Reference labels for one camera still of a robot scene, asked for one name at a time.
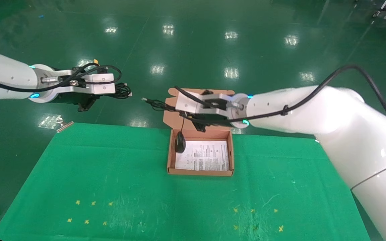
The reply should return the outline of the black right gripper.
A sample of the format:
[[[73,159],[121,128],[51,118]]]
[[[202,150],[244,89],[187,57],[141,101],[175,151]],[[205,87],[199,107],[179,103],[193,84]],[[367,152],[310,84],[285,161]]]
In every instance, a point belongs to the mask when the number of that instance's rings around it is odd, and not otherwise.
[[[211,90],[204,90],[202,95],[211,95],[213,94],[213,91]],[[220,115],[214,115],[214,114],[193,114],[194,119],[199,119],[204,123],[199,123],[199,122],[193,122],[194,127],[196,128],[196,131],[205,133],[206,132],[206,127],[209,126],[221,126],[221,127],[227,127],[227,128],[233,128],[233,125],[231,123],[220,123],[217,124],[215,123],[216,121],[223,121],[227,120],[226,116],[220,116]]]

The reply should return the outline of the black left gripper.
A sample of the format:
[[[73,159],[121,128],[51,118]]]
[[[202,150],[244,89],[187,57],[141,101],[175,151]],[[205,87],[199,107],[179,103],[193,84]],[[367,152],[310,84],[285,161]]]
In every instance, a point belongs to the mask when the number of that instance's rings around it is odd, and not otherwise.
[[[97,96],[84,93],[60,93],[56,97],[57,103],[77,105],[78,112],[87,112],[98,100]]]

